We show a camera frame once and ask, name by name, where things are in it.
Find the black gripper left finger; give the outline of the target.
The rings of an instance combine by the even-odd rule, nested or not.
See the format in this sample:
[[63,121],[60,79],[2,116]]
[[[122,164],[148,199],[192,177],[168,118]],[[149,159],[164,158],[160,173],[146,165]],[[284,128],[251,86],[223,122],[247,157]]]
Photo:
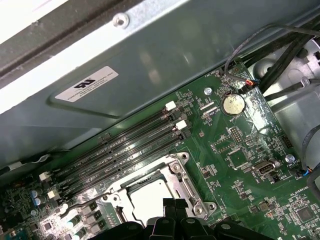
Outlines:
[[163,199],[163,216],[151,220],[143,227],[134,221],[122,223],[109,231],[110,240],[174,240],[176,232],[176,202]]

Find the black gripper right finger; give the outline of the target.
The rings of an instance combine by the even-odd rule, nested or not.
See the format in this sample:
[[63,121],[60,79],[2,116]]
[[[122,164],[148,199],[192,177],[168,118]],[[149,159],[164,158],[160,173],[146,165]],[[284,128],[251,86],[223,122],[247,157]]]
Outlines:
[[188,204],[183,198],[176,199],[174,204],[178,233],[183,240],[251,240],[253,238],[249,229],[230,221],[209,226],[202,219],[189,217],[186,212]]

